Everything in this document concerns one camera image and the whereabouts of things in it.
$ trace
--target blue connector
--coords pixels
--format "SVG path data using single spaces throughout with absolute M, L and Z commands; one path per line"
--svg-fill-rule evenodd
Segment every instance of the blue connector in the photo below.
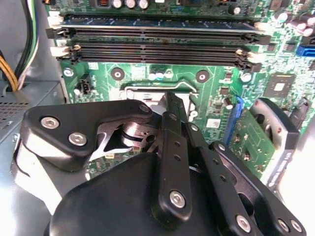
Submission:
M 236 122 L 241 117 L 241 114 L 243 111 L 244 101 L 239 96 L 236 96 L 236 100 L 237 100 L 236 104 L 233 110 L 231 111 L 230 118 L 227 123 L 227 127 L 226 127 L 224 138 L 223 138 L 223 142 L 226 145 L 229 145 L 232 139 L 232 134 L 235 129 Z
M 301 57 L 315 58 L 315 47 L 314 46 L 299 46 L 296 50 L 296 55 L 301 56 Z

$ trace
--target green circuit board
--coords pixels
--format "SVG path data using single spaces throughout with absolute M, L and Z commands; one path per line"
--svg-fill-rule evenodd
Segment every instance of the green circuit board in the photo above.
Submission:
M 163 4 L 150 1 L 148 9 L 139 7 L 129 9 L 123 6 L 120 9 L 113 7 L 91 7 L 89 0 L 57 0 L 57 5 L 50 6 L 51 10 L 59 10 L 61 13 L 108 13 L 111 15 L 159 15 L 159 16 L 222 16 L 227 15 L 229 0 L 198 0 L 200 6 L 182 6 L 179 0 L 165 1 Z M 244 6 L 238 18 L 260 18 L 267 13 L 269 1 L 239 0 L 238 5 Z
M 296 54 L 296 50 L 301 42 L 301 34 L 292 29 L 288 24 L 275 22 L 274 10 L 270 10 L 271 4 L 276 1 L 258 1 L 241 0 L 237 1 L 241 12 L 238 15 L 228 14 L 228 6 L 218 4 L 218 1 L 201 1 L 201 7 L 178 5 L 175 0 L 165 1 L 164 4 L 150 2 L 147 10 L 141 10 L 136 7 L 128 9 L 97 8 L 91 7 L 88 0 L 56 0 L 55 5 L 46 6 L 48 15 L 52 12 L 61 14 L 82 13 L 82 14 L 104 14 L 111 16 L 138 16 L 155 15 L 160 16 L 198 16 L 198 17 L 219 17 L 224 19 L 251 19 L 262 23 L 266 35 L 271 36 L 269 45 L 245 44 L 252 52 L 261 55 L 262 67 L 259 72 L 249 73 L 231 66 L 201 66 L 201 65 L 178 65 L 178 64 L 151 64 L 151 63 L 114 63 L 114 62 L 79 62 L 73 64 L 69 61 L 60 62 L 63 72 L 65 88 L 70 103 L 95 102 L 107 100 L 119 100 L 133 98 L 137 87 L 165 87 L 165 90 L 171 89 L 175 93 L 183 95 L 190 105 L 187 108 L 190 121 L 195 123 L 202 131 L 207 142 L 214 140 L 223 140 L 227 123 L 231 111 L 222 103 L 224 98 L 230 98 L 232 104 L 236 102 L 236 96 L 240 96 L 246 108 L 250 108 L 259 97 L 265 97 L 268 83 L 274 74 L 294 75 L 294 81 L 290 85 L 289 92 L 282 97 L 268 96 L 279 107 L 285 110 L 288 116 L 300 103 L 302 97 L 311 101 L 310 107 L 300 128 L 303 134 L 311 118 L 315 114 L 315 70 L 310 66 L 314 61 L 311 57 L 301 57 Z M 287 7 L 279 7 L 278 10 L 285 11 L 292 17 L 303 12 L 314 10 L 314 0 L 306 0 L 304 4 L 296 1 L 289 1 Z M 56 40 L 56 45 L 72 45 L 78 38 Z M 112 40 L 112 38 L 100 37 L 93 39 L 95 41 Z M 125 38 L 125 41 L 134 42 L 135 39 Z M 165 42 L 162 39 L 152 39 L 151 42 Z M 168 40 L 177 44 L 186 43 L 185 38 L 177 41 Z M 121 80 L 113 78 L 113 69 L 119 68 L 124 72 Z M 207 71 L 209 79 L 207 81 L 198 81 L 197 76 L 200 71 Z M 84 75 L 89 75 L 91 92 L 89 94 L 78 94 L 76 87 Z M 242 78 L 249 76 L 248 82 L 242 81 Z M 100 158 L 100 160 L 90 163 L 91 176 L 106 171 L 117 163 L 133 156 L 135 153 Z M 260 163 L 253 164 L 251 170 L 259 177 L 261 176 L 260 165 L 268 162 L 268 155 L 261 159 Z
M 246 108 L 236 123 L 230 149 L 258 178 L 262 177 L 275 152 L 273 143 L 265 136 L 264 130 Z

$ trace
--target black wire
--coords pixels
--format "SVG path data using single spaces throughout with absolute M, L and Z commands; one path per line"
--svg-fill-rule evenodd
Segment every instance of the black wire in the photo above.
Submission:
M 23 72 L 23 70 L 26 66 L 27 59 L 31 53 L 32 41 L 33 41 L 33 33 L 32 33 L 33 32 L 33 24 L 32 24 L 31 13 L 30 13 L 30 10 L 28 8 L 27 1 L 21 0 L 21 3 L 22 3 L 24 14 L 25 14 L 25 19 L 26 19 L 27 36 L 26 36 L 26 43 L 25 43 L 24 51 L 22 53 L 22 56 L 21 56 L 21 59 L 20 59 L 18 65 L 16 66 L 16 69 L 15 69 L 15 76 L 18 79 L 19 79 L 21 73 Z
M 0 56 L 5 60 L 5 57 L 4 57 L 4 55 L 3 55 L 1 50 L 0 50 Z M 5 75 L 4 72 L 2 72 L 2 79 L 5 80 L 5 81 L 8 81 L 8 78 L 7 78 L 7 76 Z

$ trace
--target black cover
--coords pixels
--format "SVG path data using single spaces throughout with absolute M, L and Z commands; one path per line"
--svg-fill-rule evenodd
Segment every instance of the black cover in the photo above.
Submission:
M 152 183 L 159 158 L 143 153 L 71 190 L 52 217 L 48 236 L 218 236 L 202 186 L 190 170 L 192 214 L 176 230 L 151 214 Z

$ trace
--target screw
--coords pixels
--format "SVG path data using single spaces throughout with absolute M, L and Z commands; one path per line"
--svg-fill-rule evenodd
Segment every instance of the screw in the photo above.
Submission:
M 56 118 L 44 117 L 40 121 L 41 125 L 47 129 L 56 129 L 60 124 Z
M 143 104 L 141 104 L 139 107 L 144 112 L 149 112 L 150 111 L 150 109 L 147 106 L 143 105 Z
M 65 68 L 63 70 L 63 74 L 67 77 L 72 77 L 74 75 L 73 70 L 70 68 Z
M 183 208 L 185 206 L 185 199 L 180 192 L 172 191 L 169 194 L 169 198 L 174 206 L 178 208 Z
M 222 144 L 219 144 L 218 147 L 219 147 L 222 151 L 225 151 L 225 146 L 223 146 Z
M 249 224 L 245 217 L 237 215 L 236 221 L 238 226 L 241 227 L 241 229 L 244 230 L 246 233 L 249 233 L 251 231 L 251 225 Z
M 84 134 L 75 132 L 69 135 L 69 142 L 76 146 L 84 146 L 87 143 L 87 137 Z
M 13 134 L 12 142 L 16 143 L 19 140 L 20 134 Z
M 170 113 L 169 117 L 171 117 L 172 120 L 177 120 L 177 117 L 173 113 Z
M 301 226 L 295 220 L 291 220 L 291 224 L 298 232 L 302 232 Z
M 289 227 L 286 225 L 286 223 L 283 220 L 278 219 L 278 222 L 280 226 L 284 229 L 284 231 L 289 232 Z
M 191 129 L 193 131 L 198 131 L 198 127 L 196 125 L 194 125 L 194 124 L 191 124 Z

